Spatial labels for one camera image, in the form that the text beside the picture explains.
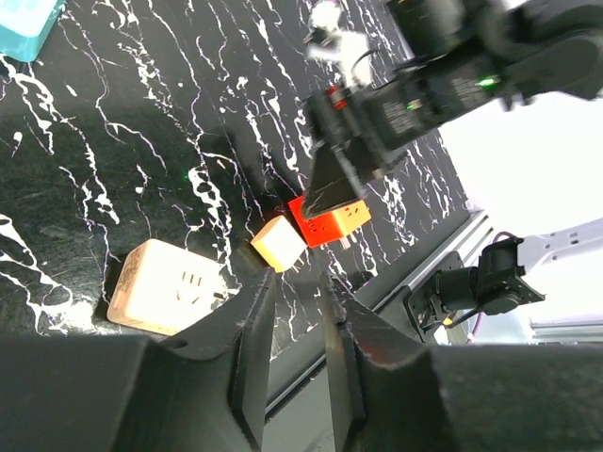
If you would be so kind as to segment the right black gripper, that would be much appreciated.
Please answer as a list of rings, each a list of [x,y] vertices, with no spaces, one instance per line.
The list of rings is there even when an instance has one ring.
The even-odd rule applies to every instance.
[[[377,88],[332,86],[306,101],[314,151],[304,219],[314,219],[366,196],[367,159],[391,165],[394,154],[497,95],[499,74],[484,56],[411,60]]]

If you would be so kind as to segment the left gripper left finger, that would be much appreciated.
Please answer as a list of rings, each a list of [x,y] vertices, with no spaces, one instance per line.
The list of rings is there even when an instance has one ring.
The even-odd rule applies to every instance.
[[[274,322],[266,269],[164,341],[5,337],[5,451],[257,451]]]

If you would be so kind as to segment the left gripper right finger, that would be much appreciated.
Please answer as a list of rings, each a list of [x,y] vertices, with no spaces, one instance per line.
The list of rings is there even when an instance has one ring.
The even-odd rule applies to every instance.
[[[339,451],[598,451],[602,350],[418,343],[322,274]]]

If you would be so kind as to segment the red cube socket adapter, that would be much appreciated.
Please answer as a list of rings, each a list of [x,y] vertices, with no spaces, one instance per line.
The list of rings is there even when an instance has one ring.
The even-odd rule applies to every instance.
[[[345,239],[371,220],[364,201],[354,202],[312,219],[302,215],[303,196],[288,202],[288,207],[310,249]]]

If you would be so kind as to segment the yellow cube plug adapter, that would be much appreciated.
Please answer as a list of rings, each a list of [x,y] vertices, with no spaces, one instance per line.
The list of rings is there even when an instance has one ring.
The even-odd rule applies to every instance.
[[[307,245],[285,216],[266,223],[251,241],[253,248],[277,273],[290,269]]]

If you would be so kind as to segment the beige cube plug adapter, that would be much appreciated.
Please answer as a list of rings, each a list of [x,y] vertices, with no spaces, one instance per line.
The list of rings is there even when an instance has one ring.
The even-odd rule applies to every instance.
[[[170,336],[204,318],[227,298],[217,262],[149,239],[127,255],[107,319]]]

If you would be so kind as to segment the teal power strip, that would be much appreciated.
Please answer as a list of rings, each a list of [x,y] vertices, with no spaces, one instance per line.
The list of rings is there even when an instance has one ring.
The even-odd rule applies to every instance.
[[[1,54],[23,63],[34,61],[64,0],[1,0]]]

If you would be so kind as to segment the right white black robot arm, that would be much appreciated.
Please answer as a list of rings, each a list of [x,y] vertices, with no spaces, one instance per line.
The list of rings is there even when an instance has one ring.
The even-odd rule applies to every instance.
[[[392,170],[409,143],[447,122],[500,100],[529,103],[560,92],[592,101],[602,89],[602,5],[598,1],[390,1],[387,9],[413,57],[391,81],[374,87],[347,54],[350,33],[340,7],[318,2],[306,37],[311,59],[333,60],[343,85],[306,100],[314,168],[301,214],[306,219],[362,200],[366,185]],[[404,302],[426,338],[474,315],[505,314],[541,301],[525,282],[538,266],[598,250],[593,220],[545,235],[510,237],[487,246],[475,266],[438,269]]]

